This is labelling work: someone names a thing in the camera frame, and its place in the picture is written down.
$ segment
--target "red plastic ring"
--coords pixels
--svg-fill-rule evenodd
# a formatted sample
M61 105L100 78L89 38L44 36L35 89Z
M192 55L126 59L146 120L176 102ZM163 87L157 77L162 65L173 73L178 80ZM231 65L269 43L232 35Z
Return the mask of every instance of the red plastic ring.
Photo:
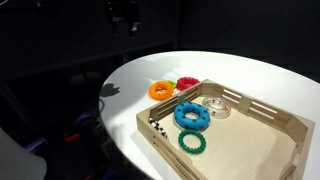
M180 78L177 82L177 88L180 91L183 91L185 89L188 89L189 87L198 84L200 81L198 79L195 78L191 78L191 77L184 77L184 78Z

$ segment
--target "blue plastic ring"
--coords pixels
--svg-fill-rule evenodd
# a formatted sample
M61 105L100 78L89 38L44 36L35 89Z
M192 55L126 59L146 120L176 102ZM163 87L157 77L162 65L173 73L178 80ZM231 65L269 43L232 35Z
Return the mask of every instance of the blue plastic ring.
M197 119L186 117L186 114L191 112L197 114L199 117ZM174 110L174 119L181 127L197 131L205 130L210 122L210 116L206 108L192 102L179 104Z

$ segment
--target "green ring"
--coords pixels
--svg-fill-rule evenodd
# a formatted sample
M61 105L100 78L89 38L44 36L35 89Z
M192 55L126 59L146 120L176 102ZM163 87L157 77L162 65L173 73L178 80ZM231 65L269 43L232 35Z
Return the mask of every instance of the green ring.
M173 89L175 89L177 87L177 83L172 80L165 80L165 82L170 83L173 86Z
M183 138L189 134L194 135L199 138L199 140L201 142L199 147L191 148L191 147L188 147L187 145L184 144ZM182 147L182 149L188 153L191 153L191 154L200 154L206 149L206 139L198 131L184 130L179 134L178 141L179 141L179 144Z

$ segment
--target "white round table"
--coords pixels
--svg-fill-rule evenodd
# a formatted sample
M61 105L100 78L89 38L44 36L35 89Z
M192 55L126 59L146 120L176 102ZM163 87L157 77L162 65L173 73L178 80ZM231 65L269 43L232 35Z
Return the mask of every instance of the white round table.
M136 114L155 105L148 89L180 77L210 79L316 122L304 180L319 179L320 84L257 60L211 52L180 51L133 60L114 71L100 94L101 118L120 151L153 179L180 179L137 130Z

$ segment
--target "orange plastic ring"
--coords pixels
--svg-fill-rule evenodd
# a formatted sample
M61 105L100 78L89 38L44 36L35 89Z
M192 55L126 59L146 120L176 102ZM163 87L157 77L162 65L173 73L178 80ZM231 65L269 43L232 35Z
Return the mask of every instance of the orange plastic ring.
M172 84L165 81L158 81L152 84L149 88L149 94L153 99L165 100L172 96L173 86Z

